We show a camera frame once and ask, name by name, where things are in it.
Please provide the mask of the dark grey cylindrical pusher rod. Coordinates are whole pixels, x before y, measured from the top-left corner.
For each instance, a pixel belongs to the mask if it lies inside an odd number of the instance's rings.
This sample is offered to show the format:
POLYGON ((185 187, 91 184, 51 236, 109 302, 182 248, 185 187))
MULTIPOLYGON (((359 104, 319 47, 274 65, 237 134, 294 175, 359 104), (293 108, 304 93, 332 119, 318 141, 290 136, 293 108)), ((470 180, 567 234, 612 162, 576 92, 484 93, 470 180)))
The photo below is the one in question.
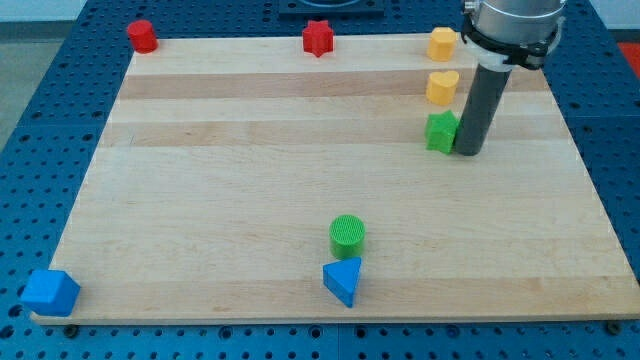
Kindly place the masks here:
POLYGON ((477 66, 454 140, 457 153, 480 153, 510 74, 477 66))

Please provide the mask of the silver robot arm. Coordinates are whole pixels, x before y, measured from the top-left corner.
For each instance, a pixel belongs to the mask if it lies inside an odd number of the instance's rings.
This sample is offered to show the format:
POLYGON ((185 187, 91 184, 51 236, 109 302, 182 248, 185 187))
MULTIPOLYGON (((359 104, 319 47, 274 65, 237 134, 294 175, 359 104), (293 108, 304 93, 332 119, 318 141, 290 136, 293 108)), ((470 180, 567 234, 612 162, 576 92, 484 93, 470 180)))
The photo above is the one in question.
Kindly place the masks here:
POLYGON ((454 149, 480 153, 512 70, 538 70, 561 39, 564 0, 464 0, 461 39, 478 65, 454 149))

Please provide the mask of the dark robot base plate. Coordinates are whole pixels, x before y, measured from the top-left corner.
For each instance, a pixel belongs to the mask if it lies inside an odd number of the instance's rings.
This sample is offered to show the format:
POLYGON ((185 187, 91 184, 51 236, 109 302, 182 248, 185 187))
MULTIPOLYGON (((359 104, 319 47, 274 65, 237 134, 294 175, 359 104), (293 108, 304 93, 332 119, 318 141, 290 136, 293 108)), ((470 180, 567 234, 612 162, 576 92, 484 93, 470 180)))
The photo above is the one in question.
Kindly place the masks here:
POLYGON ((279 0, 280 18, 296 16, 381 15, 385 0, 279 0))

